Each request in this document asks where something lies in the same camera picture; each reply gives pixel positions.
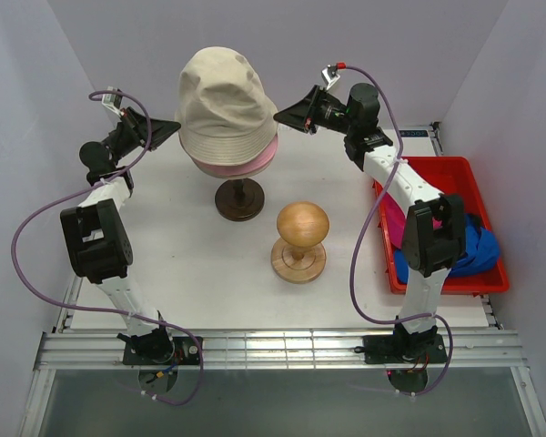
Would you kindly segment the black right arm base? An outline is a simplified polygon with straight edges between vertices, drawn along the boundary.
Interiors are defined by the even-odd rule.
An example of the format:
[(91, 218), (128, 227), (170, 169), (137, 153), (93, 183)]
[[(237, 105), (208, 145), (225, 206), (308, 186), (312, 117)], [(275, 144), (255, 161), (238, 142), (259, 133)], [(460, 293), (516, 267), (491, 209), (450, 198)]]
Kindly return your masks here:
[(441, 335), (436, 334), (430, 340), (412, 340), (403, 344), (394, 335), (367, 335), (354, 352), (364, 356), (366, 364), (405, 364), (416, 361), (443, 364), (448, 353)]

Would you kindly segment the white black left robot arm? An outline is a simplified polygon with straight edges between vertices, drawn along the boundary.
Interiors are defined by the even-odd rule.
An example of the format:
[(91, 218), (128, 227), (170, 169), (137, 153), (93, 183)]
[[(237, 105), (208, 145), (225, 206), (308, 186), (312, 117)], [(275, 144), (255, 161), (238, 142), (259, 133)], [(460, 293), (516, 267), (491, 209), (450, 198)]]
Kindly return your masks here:
[[(120, 121), (105, 139), (86, 142), (79, 150), (90, 185), (120, 171), (119, 161), (143, 147), (148, 139), (155, 149), (181, 128), (175, 121), (147, 121), (131, 107), (121, 109), (119, 114)], [(167, 328), (157, 324), (162, 319), (160, 312), (128, 277), (134, 255), (119, 210), (133, 188), (131, 173), (126, 171), (95, 188), (78, 206), (63, 210), (60, 220), (75, 274), (102, 290), (121, 312), (126, 332), (118, 338), (136, 355), (164, 363), (174, 354), (173, 342)]]

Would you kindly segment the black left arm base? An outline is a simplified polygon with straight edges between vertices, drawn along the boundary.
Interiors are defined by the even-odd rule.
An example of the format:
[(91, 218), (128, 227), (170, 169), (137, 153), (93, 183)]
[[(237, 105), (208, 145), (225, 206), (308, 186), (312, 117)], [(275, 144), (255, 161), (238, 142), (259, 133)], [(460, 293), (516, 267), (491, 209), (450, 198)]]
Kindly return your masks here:
[(178, 366), (196, 366), (200, 363), (199, 348), (189, 337), (174, 337), (174, 352), (171, 362), (153, 361), (149, 358), (137, 355), (135, 350), (126, 345), (123, 351), (121, 363), (127, 366), (164, 366), (169, 367), (172, 362)]

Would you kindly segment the magenta cap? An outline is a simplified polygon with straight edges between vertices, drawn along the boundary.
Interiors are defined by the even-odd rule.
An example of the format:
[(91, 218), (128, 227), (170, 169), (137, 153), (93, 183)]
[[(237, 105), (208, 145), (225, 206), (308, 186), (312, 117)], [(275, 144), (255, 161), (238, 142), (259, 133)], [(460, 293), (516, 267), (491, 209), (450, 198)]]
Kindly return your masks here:
[(390, 242), (396, 249), (401, 249), (406, 216), (390, 194), (385, 195), (381, 204), (385, 208)]

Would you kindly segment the pink bucket hat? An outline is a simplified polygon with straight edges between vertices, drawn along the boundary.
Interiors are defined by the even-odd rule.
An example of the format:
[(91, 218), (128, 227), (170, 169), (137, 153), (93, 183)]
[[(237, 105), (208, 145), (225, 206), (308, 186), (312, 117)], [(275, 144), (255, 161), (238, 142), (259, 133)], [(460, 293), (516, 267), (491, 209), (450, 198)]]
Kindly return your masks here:
[(270, 141), (270, 143), (263, 149), (263, 151), (251, 161), (235, 166), (217, 166), (209, 165), (193, 159), (193, 163), (200, 170), (200, 168), (210, 168), (216, 170), (216, 172), (230, 172), (231, 174), (246, 173), (256, 169), (264, 168), (264, 170), (270, 165), (273, 158), (278, 151), (278, 136)]

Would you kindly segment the blue hat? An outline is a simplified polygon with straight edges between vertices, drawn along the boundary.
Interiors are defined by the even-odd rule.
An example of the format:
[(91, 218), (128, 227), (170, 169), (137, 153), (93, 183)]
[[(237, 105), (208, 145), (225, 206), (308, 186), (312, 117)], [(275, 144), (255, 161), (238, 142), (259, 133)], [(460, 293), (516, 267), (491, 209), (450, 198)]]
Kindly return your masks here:
[[(500, 257), (500, 246), (494, 234), (483, 227), (479, 216), (465, 216), (466, 249), (450, 271), (450, 278), (464, 278), (493, 269)], [(400, 249), (393, 251), (394, 264), (399, 282), (406, 284), (409, 265)]]

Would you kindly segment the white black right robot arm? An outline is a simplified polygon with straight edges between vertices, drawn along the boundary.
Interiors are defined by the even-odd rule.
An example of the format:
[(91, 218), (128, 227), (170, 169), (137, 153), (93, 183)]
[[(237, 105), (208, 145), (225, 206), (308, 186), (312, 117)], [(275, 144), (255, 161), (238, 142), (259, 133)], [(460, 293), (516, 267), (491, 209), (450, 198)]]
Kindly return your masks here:
[(364, 337), (356, 351), (366, 363), (447, 359), (437, 328), (437, 310), (446, 278), (466, 247), (464, 205), (457, 194), (445, 195), (426, 182), (401, 156), (403, 144), (379, 127), (379, 110), (387, 98), (377, 87), (358, 83), (346, 102), (314, 86), (275, 120), (314, 134), (318, 127), (344, 136), (348, 158), (382, 187), (405, 217), (401, 250), (409, 266), (405, 298), (388, 335)]

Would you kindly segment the cream bucket hat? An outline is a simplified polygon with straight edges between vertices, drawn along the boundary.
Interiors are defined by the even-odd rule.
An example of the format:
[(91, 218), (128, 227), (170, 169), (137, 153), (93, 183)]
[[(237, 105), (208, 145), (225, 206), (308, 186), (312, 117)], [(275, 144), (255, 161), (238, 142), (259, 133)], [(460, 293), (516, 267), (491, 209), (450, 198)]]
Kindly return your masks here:
[(245, 165), (278, 132), (277, 108), (258, 73), (231, 48), (210, 46), (196, 52), (180, 73), (178, 97), (179, 139), (200, 163)]

